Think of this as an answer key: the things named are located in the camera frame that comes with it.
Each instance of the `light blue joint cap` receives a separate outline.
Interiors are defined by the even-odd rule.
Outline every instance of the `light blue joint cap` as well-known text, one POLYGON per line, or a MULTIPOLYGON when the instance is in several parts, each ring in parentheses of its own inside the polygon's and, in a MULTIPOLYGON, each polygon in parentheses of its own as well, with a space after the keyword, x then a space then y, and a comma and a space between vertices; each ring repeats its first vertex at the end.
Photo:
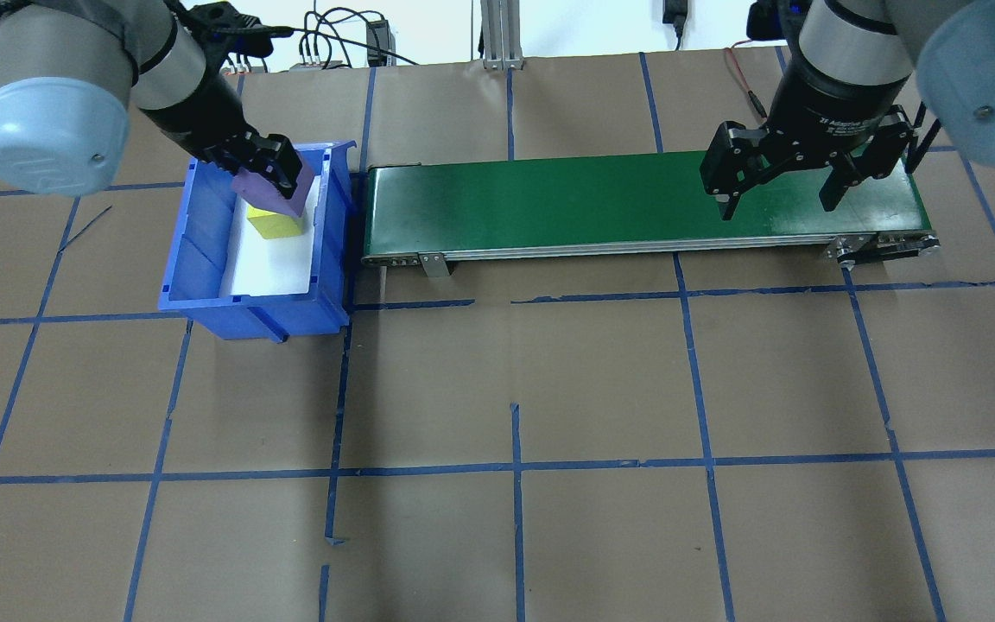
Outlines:
POLYGON ((71 197, 114 181, 130 133, 125 105, 82 79, 30 78, 0 87, 0 180, 71 197))
POLYGON ((975 0, 928 39, 917 85, 972 161, 995 167, 995 0, 975 0))

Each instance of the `power adapter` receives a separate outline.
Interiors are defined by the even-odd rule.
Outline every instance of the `power adapter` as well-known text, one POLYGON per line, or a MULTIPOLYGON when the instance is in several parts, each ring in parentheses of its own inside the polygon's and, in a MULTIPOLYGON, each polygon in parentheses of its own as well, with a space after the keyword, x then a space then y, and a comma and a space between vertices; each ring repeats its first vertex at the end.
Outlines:
MULTIPOLYGON (((390 32, 390 22, 387 20, 372 20, 371 27, 367 29, 367 44, 372 48, 395 52, 394 33, 390 32)), ((394 56, 384 54, 378 50, 367 50, 368 67, 386 67, 395 63, 394 56)))
POLYGON ((674 24, 675 35, 682 38, 682 33, 686 31, 686 19, 690 16, 690 1, 688 0, 663 0, 662 1, 662 23, 674 24))

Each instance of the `white wall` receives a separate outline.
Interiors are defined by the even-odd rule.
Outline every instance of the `white wall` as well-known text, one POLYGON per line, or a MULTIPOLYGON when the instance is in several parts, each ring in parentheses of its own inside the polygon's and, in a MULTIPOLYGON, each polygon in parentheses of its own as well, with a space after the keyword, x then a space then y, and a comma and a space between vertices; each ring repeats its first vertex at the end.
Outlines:
MULTIPOLYGON (((188 5, 212 0, 183 0, 188 5)), ((241 12, 260 16, 264 23, 301 25, 312 0, 232 0, 241 12)), ((319 0, 321 11, 339 5, 319 0)), ((690 0, 690 19, 682 47, 722 48, 745 39, 751 0, 690 0)), ((398 53, 418 63, 470 60, 478 45, 478 0, 363 0, 345 4, 353 9, 386 13, 397 38, 398 53)), ((522 0, 522 48, 526 56, 574 56, 674 50, 675 32, 660 23, 662 0, 522 0)), ((363 24, 340 24, 346 39, 366 41, 363 24)), ((356 66, 366 64, 362 48, 352 48, 356 66)), ((334 58, 340 58, 339 51, 334 58)), ((297 36, 276 39, 268 59, 272 71, 299 62, 297 36)))

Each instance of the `green belt surface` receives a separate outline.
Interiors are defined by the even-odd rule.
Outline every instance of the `green belt surface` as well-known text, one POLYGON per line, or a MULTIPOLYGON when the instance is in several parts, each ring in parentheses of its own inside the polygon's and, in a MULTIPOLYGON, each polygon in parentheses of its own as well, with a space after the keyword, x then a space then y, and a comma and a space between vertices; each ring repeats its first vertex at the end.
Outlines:
POLYGON ((730 221, 704 194, 703 152, 375 168, 364 260, 553 257, 825 244, 847 233, 931 232, 916 184, 897 166, 825 213, 826 170, 747 193, 730 221))

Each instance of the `yellow block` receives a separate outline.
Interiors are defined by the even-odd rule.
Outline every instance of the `yellow block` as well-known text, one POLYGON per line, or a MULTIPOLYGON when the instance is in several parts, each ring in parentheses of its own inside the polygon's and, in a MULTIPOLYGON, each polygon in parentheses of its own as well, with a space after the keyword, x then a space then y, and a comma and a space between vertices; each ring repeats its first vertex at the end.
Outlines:
POLYGON ((301 220, 287 216, 285 213, 268 212, 265 209, 248 206, 248 216, 245 217, 265 240, 301 235, 301 220))

